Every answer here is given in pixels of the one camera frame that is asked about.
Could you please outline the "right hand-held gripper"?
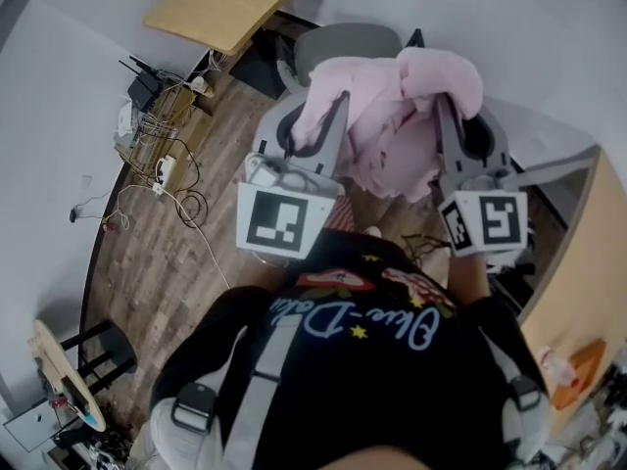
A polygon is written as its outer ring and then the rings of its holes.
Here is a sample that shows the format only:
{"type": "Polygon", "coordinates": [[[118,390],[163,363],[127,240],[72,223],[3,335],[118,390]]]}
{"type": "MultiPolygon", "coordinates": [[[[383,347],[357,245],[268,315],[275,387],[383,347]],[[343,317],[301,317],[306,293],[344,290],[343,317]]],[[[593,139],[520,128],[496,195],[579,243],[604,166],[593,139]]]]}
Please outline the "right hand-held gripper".
{"type": "Polygon", "coordinates": [[[435,98],[435,132],[443,161],[438,212],[457,257],[520,251],[527,247],[528,199],[515,184],[506,132],[487,109],[461,120],[447,94],[435,98]],[[486,168],[465,173],[466,156],[486,168]]]}

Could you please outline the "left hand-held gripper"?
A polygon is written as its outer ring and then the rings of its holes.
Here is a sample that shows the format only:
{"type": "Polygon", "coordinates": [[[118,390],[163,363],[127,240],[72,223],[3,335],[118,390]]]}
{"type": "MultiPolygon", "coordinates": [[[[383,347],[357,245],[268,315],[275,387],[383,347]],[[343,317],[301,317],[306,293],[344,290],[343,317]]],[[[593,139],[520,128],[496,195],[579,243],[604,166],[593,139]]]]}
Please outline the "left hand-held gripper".
{"type": "Polygon", "coordinates": [[[343,185],[331,177],[347,129],[349,101],[344,91],[322,118],[314,143],[300,150],[292,127],[305,98],[285,98],[262,116],[255,153],[246,157],[246,177],[238,183],[238,248],[284,259],[308,256],[344,195],[343,185]]]}

